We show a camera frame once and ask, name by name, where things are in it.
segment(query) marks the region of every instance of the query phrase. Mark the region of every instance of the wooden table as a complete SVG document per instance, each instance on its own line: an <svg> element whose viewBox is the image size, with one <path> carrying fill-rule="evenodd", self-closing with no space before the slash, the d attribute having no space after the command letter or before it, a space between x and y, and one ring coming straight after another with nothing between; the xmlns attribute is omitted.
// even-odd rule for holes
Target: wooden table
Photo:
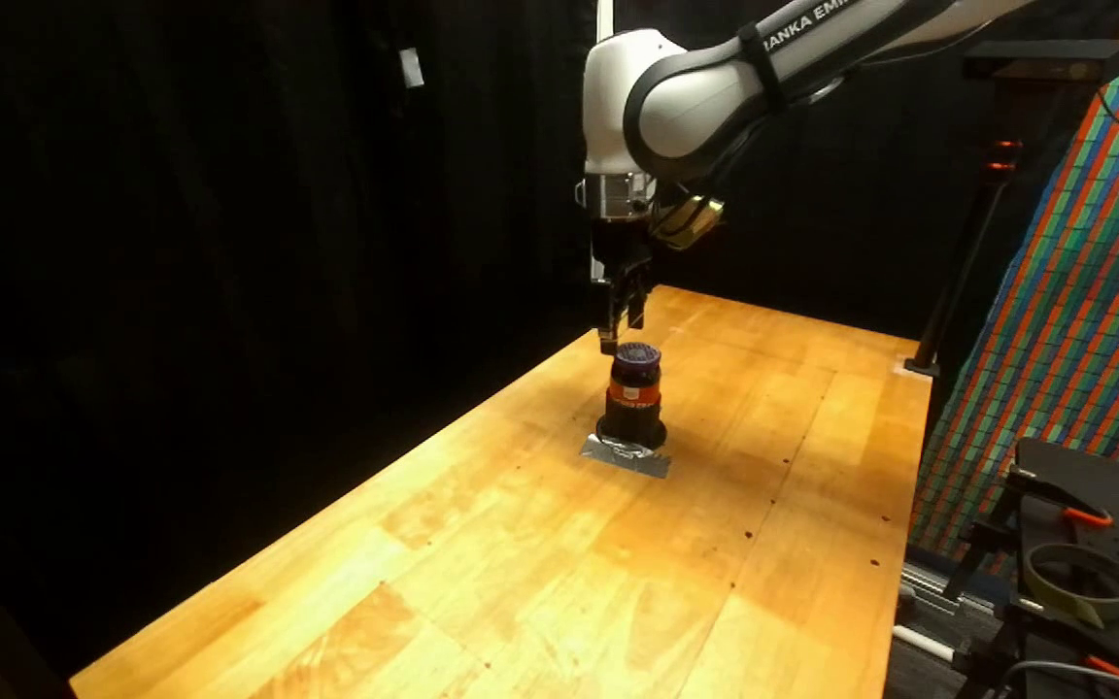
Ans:
<svg viewBox="0 0 1119 699"><path fill-rule="evenodd" d="M587 335L76 677L78 693L881 693L912 343L656 286L671 470Z"/></svg>

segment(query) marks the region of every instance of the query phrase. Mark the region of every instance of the colorful striped panel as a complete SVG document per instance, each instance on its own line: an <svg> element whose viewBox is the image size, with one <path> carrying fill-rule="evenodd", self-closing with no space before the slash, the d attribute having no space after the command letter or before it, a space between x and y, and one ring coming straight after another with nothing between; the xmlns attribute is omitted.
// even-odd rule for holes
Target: colorful striped panel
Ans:
<svg viewBox="0 0 1119 699"><path fill-rule="evenodd" d="M1024 435L1119 460L1119 124L1092 102L929 437L912 542L952 559Z"/></svg>

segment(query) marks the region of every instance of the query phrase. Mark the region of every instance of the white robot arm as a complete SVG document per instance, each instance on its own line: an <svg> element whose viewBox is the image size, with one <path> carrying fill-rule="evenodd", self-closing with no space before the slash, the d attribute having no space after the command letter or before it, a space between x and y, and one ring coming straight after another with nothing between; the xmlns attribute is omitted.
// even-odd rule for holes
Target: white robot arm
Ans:
<svg viewBox="0 0 1119 699"><path fill-rule="evenodd" d="M735 37L686 51L660 29L608 36L587 54L574 186L596 222L590 284L603 350L617 322L640 327L651 244L687 248L721 225L721 200L700 195L721 160L767 111L814 106L863 62L911 57L959 41L1029 0L788 0Z"/></svg>

